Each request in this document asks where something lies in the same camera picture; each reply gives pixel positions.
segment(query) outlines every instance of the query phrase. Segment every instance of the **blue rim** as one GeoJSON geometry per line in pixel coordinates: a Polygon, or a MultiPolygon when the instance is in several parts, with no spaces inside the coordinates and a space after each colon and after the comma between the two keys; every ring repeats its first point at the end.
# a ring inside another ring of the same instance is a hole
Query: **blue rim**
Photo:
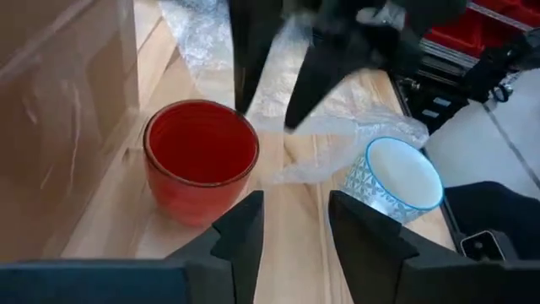
{"type": "Polygon", "coordinates": [[[429,161],[425,155],[422,154],[422,152],[418,151],[418,149],[414,148],[411,144],[405,142],[405,141],[402,141],[401,139],[399,138],[393,138],[393,137],[390,137],[390,136],[385,136],[385,137],[379,137],[379,138],[375,138],[373,140],[370,141],[370,143],[368,144],[368,147],[365,149],[365,162],[368,164],[368,168],[370,169],[370,172],[371,172],[371,175],[375,178],[375,180],[377,181],[377,183],[379,183],[379,185],[381,185],[381,187],[386,191],[386,193],[388,193],[388,195],[390,195],[391,197],[393,197],[394,199],[396,199],[396,201],[402,203],[402,204],[405,204],[407,205],[408,207],[412,208],[412,209],[416,209],[416,210],[420,210],[420,211],[428,211],[428,210],[433,210],[437,207],[440,206],[440,204],[442,203],[442,199],[443,197],[445,196],[445,189],[442,187],[442,180],[440,179],[440,175],[439,175],[439,172],[435,169],[435,167],[433,166],[433,164],[431,163],[431,161],[429,161]],[[398,142],[402,142],[404,144],[406,144],[407,146],[411,147],[412,149],[414,149],[418,154],[420,154],[423,158],[425,158],[429,165],[433,168],[433,170],[435,171],[435,174],[437,175],[437,177],[439,178],[439,185],[440,185],[440,199],[439,199],[439,202],[435,205],[433,205],[432,207],[428,207],[428,208],[420,208],[420,207],[415,207],[415,206],[412,206],[410,204],[407,204],[405,202],[403,202],[400,198],[397,198],[396,195],[394,195],[393,193],[391,193],[390,191],[388,191],[388,189],[385,188],[385,186],[382,184],[382,182],[379,180],[379,178],[377,177],[377,175],[375,175],[375,173],[373,172],[373,169],[371,169],[371,164],[370,164],[370,149],[371,149],[371,145],[376,142],[377,140],[381,140],[381,139],[392,139],[392,140],[396,140],[398,142]]]}

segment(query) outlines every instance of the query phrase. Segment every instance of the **floor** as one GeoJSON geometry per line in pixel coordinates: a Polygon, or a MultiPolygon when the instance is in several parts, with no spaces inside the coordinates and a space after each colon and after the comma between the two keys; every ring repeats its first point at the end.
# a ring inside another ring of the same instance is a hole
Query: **floor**
{"type": "Polygon", "coordinates": [[[540,69],[524,73],[492,111],[472,102],[426,145],[446,187],[495,181],[540,199],[540,69]]]}

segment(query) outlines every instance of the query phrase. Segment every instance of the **cardboard box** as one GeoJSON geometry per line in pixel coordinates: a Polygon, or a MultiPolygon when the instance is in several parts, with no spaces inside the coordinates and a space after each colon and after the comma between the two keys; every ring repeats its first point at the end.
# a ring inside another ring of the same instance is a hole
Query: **cardboard box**
{"type": "Polygon", "coordinates": [[[3,4],[1,261],[66,245],[137,112],[134,28],[131,0],[3,4]]]}

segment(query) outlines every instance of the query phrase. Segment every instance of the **bubble wrap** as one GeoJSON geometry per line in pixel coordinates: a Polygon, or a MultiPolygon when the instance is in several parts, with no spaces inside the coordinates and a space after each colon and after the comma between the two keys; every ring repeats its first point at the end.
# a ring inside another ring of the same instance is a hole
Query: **bubble wrap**
{"type": "MultiPolygon", "coordinates": [[[[160,0],[163,15],[197,89],[208,99],[234,108],[233,46],[226,0],[160,0]]],[[[309,16],[289,18],[274,39],[247,118],[257,130],[284,130],[284,116],[310,44],[309,16]]],[[[340,134],[350,141],[286,168],[279,182],[319,182],[350,165],[368,138],[386,135],[419,147],[426,127],[375,103],[357,74],[338,85],[296,130],[297,134],[340,134]]]]}

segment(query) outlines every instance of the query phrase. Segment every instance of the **red storage bin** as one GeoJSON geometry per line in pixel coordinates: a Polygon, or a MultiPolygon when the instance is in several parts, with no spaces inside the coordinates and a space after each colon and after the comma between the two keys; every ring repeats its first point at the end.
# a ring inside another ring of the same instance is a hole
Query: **red storage bin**
{"type": "Polygon", "coordinates": [[[474,0],[473,2],[494,12],[502,13],[507,8],[514,8],[520,0],[474,0]]]}
{"type": "Polygon", "coordinates": [[[477,57],[482,46],[482,15],[470,8],[459,18],[445,26],[434,27],[425,37],[453,50],[477,57]]]}
{"type": "Polygon", "coordinates": [[[504,15],[532,27],[539,27],[540,0],[520,0],[515,7],[505,11],[504,15]]]}
{"type": "Polygon", "coordinates": [[[516,27],[496,19],[487,16],[483,16],[482,19],[482,38],[480,41],[482,51],[485,47],[502,46],[521,33],[521,30],[516,27]]]}

